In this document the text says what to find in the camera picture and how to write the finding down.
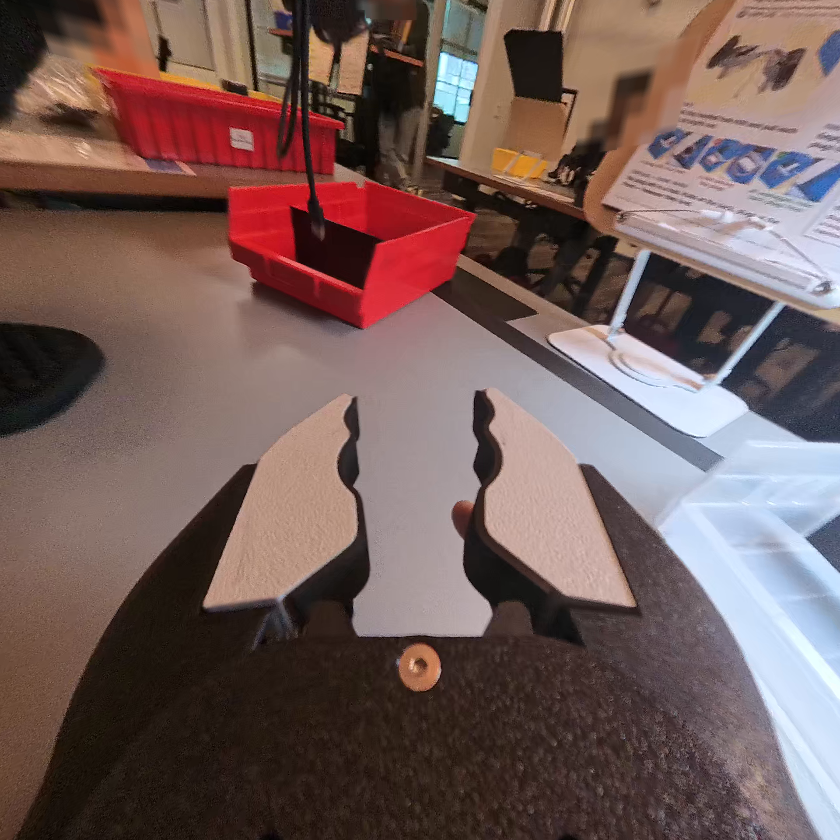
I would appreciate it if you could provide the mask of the black textured rounded object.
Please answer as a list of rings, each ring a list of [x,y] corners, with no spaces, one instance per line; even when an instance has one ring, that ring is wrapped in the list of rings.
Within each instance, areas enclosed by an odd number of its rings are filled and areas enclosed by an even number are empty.
[[[104,365],[79,332],[25,322],[1,324],[1,435],[46,423],[93,383]]]

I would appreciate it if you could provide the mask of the black divider panel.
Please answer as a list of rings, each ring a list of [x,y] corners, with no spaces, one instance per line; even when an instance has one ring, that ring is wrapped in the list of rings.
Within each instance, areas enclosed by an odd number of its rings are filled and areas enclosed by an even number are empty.
[[[381,239],[330,220],[324,221],[320,238],[308,211],[296,206],[290,209],[290,218],[298,264],[364,289]]]

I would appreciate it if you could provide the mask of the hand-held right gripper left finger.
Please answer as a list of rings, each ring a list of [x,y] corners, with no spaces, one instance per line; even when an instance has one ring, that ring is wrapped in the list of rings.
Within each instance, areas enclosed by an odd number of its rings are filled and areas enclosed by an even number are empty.
[[[333,399],[260,457],[203,599],[210,613],[289,601],[353,610],[370,575],[358,402]]]

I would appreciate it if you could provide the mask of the printed instruction sheet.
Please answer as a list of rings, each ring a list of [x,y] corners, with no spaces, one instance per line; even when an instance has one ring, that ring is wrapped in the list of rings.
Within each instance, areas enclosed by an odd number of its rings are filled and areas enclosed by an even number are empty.
[[[761,216],[838,250],[838,40],[838,2],[735,2],[605,203]]]

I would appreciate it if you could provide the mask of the brown upright board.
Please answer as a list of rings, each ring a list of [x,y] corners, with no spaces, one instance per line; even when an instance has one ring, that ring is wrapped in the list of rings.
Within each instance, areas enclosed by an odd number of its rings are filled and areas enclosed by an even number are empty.
[[[312,28],[308,37],[308,78],[311,82],[329,87],[332,73],[335,47],[322,40]]]
[[[361,95],[369,47],[370,31],[368,29],[341,45],[336,92],[351,96]]]

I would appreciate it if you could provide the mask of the silver usb plug with cable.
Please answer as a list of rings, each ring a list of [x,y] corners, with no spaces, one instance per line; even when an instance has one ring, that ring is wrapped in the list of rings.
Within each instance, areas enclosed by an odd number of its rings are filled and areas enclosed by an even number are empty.
[[[291,13],[291,69],[282,99],[276,154],[278,161],[287,156],[291,148],[292,134],[299,127],[308,184],[311,233],[315,239],[323,242],[326,236],[326,220],[317,195],[310,126],[310,3],[290,1],[283,4]]]

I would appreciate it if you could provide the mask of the clear plastic bin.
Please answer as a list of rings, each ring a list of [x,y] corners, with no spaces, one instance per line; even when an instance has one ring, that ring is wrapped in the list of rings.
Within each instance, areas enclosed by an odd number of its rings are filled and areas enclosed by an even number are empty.
[[[657,522],[738,641],[820,838],[839,837],[839,575],[809,538],[838,512],[838,443],[752,441]]]

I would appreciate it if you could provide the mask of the clear page holder bar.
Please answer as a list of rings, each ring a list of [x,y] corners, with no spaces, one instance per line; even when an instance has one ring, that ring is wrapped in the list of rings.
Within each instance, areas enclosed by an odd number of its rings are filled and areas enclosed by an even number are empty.
[[[808,255],[771,223],[731,211],[624,210],[616,230],[820,309],[838,308],[838,259]]]

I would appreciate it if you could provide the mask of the person's left forearm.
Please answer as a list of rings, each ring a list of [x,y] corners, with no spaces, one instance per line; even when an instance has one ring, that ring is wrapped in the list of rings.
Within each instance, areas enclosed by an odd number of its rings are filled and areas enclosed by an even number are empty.
[[[47,50],[45,24],[50,2],[1,2],[1,120],[14,109],[19,89]]]

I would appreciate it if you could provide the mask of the instruction sheet on stand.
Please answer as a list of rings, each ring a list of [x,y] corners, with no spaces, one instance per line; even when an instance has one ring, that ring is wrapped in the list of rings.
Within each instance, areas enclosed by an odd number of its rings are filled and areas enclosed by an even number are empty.
[[[785,292],[762,287],[756,282],[707,266],[696,259],[682,257],[667,248],[646,244],[634,234],[621,234],[616,229],[618,213],[606,204],[606,194],[614,186],[636,149],[642,142],[653,138],[655,129],[662,128],[666,122],[676,116],[688,85],[691,68],[734,5],[734,1],[709,2],[690,21],[680,36],[668,42],[659,53],[654,75],[644,94],[641,108],[627,118],[620,145],[607,153],[591,177],[584,194],[584,216],[601,234],[623,238],[639,250],[650,250],[658,256],[676,261],[703,275],[722,280],[762,298],[781,302],[785,306],[832,324],[834,329],[838,329],[839,310],[837,308],[826,309],[813,306]]]

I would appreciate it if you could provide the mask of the red plastic bin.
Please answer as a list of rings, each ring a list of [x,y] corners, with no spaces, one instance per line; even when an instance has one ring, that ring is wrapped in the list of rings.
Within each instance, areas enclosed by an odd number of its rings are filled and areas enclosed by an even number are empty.
[[[139,157],[277,172],[305,172],[301,119],[279,157],[280,116],[288,110],[260,99],[177,81],[93,69],[121,141]]]
[[[290,209],[308,210],[305,184],[228,191],[230,254],[259,284],[366,329],[454,275],[476,218],[473,213],[375,182],[316,187],[326,220],[382,240],[364,289],[295,261]]]

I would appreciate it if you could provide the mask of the yellow bin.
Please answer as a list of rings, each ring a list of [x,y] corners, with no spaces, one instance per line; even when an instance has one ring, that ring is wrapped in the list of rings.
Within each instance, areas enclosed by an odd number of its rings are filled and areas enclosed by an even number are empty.
[[[493,150],[490,169],[498,176],[518,181],[538,180],[548,167],[540,154],[496,148]]]

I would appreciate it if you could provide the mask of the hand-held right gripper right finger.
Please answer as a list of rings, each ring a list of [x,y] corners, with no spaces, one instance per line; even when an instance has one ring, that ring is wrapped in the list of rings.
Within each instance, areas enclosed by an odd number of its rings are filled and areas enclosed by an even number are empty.
[[[633,613],[637,601],[582,467],[561,440],[495,387],[474,398],[474,471],[464,568],[489,604]]]

